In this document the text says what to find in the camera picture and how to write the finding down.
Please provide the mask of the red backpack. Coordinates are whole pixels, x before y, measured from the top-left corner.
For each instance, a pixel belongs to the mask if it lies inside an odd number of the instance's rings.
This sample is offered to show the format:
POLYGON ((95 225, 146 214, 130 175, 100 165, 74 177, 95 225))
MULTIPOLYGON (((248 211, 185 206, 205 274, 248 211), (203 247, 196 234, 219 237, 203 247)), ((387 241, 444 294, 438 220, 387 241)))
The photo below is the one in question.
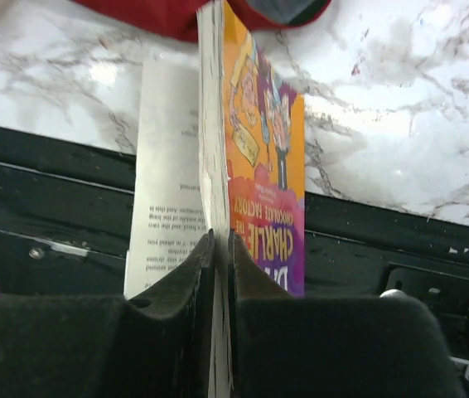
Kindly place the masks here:
MULTIPOLYGON (((78 0, 88 9, 159 36, 197 41, 201 0, 78 0)), ((235 15, 251 31, 304 27, 317 20, 330 3, 321 1, 230 1, 235 15)))

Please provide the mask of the Roald Dahl Charlie book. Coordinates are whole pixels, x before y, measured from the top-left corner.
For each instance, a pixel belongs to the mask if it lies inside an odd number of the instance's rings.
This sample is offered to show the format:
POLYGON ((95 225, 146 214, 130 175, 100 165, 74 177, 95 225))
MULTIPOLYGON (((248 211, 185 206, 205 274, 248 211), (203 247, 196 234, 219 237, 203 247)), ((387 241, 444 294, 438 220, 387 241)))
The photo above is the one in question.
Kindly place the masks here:
POLYGON ((282 290, 304 294, 304 100, 226 1, 197 13, 197 67, 143 62, 123 294, 151 288, 213 231, 237 234, 282 290))

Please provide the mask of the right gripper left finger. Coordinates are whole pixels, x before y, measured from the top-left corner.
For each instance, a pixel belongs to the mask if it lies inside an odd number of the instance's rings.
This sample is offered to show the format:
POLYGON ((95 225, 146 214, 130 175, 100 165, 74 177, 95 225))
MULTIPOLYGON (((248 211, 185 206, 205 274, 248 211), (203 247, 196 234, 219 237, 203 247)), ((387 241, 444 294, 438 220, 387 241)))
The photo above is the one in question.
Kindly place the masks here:
POLYGON ((204 397, 215 238, 131 299, 0 292, 0 397, 204 397))

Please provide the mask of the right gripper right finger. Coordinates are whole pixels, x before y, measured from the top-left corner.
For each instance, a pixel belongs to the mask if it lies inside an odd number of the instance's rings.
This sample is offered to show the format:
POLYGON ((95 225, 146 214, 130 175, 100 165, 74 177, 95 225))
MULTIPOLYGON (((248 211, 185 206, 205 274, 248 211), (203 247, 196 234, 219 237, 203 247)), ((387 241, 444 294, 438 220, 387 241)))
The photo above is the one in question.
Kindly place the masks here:
POLYGON ((229 238, 234 395, 463 397, 435 317, 414 298, 294 298, 229 238))

